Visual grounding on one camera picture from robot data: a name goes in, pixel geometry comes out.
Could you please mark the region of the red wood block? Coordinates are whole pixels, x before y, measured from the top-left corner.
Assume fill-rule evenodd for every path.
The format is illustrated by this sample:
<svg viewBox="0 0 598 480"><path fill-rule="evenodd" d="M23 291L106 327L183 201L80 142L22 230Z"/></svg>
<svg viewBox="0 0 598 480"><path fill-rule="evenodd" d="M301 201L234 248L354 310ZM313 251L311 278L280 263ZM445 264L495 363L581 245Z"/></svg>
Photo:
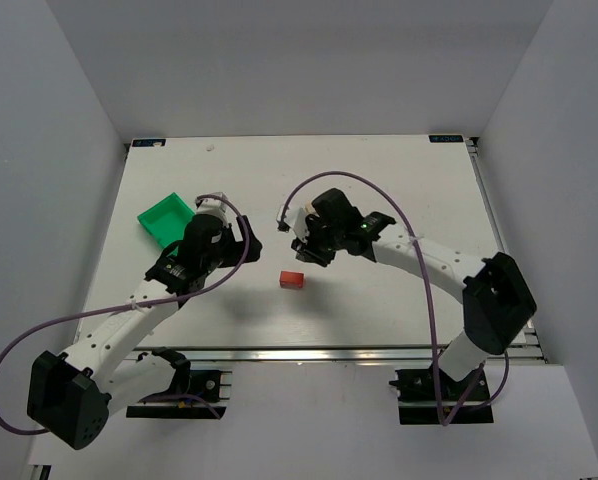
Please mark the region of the red wood block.
<svg viewBox="0 0 598 480"><path fill-rule="evenodd" d="M302 272L282 270L279 275L279 285L286 289L302 289L305 284L305 275Z"/></svg>

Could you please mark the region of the green plastic tray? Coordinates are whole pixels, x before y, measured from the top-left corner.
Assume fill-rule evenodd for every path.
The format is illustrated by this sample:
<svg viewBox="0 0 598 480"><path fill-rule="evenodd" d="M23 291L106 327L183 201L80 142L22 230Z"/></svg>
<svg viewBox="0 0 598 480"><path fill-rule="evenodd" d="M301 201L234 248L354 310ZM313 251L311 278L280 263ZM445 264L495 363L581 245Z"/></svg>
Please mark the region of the green plastic tray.
<svg viewBox="0 0 598 480"><path fill-rule="evenodd" d="M140 213L137 220L156 244L164 249L183 239L185 228L194 215L194 211L177 193L171 193Z"/></svg>

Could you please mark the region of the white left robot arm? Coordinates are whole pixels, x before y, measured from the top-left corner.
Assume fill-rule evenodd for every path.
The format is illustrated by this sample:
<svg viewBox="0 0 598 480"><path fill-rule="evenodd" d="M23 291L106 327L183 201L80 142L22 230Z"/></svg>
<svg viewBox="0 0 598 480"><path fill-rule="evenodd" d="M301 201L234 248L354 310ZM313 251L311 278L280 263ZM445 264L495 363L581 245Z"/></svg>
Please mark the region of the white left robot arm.
<svg viewBox="0 0 598 480"><path fill-rule="evenodd" d="M132 365L124 359L159 324L200 292L218 268L259 260L261 242L247 217L242 238L213 214L196 214L181 240L171 243L129 297L126 311L110 315L85 339L33 363L27 413L75 450L88 446L116 412L152 396L176 400L189 392L190 362L159 347Z"/></svg>

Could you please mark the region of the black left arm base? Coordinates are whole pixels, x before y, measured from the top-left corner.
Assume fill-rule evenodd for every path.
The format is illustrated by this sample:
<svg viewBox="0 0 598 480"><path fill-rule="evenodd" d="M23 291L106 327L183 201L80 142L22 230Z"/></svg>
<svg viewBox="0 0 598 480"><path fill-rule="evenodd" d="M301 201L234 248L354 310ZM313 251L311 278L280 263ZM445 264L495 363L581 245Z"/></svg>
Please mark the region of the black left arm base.
<svg viewBox="0 0 598 480"><path fill-rule="evenodd" d="M182 353L169 348L141 352L138 361L161 358L174 368L168 388L126 408L132 419L220 420L230 399L232 372L196 367Z"/></svg>

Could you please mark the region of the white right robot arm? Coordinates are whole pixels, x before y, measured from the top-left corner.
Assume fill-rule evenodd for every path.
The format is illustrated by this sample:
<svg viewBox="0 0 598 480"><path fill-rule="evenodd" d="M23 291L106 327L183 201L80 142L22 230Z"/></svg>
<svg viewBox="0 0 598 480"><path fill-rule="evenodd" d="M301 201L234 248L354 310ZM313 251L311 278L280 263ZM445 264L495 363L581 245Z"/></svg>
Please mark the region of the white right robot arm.
<svg viewBox="0 0 598 480"><path fill-rule="evenodd" d="M490 356L503 354L537 304L516 261L503 252L475 257L410 234L404 223L373 211L362 215L339 189L310 204L281 209L298 260L328 266L337 252L363 257L426 279L457 300L463 329L440 353L442 376L459 382Z"/></svg>

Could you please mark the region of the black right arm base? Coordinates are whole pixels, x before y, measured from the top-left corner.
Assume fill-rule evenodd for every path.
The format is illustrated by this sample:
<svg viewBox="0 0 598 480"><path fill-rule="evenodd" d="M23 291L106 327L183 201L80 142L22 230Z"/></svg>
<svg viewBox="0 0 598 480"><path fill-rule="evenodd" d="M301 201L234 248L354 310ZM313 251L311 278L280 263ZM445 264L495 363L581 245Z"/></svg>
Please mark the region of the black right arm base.
<svg viewBox="0 0 598 480"><path fill-rule="evenodd" d="M455 382L445 373L440 373L440 391L443 413L448 416L464 391L474 385L461 408L451 419L452 424L476 425L493 424L494 416L490 406L481 406L490 399L490 390L484 372L478 379L476 370L464 380ZM397 393L399 421L405 426L438 425L437 404L432 376L432 368L401 369L388 385Z"/></svg>

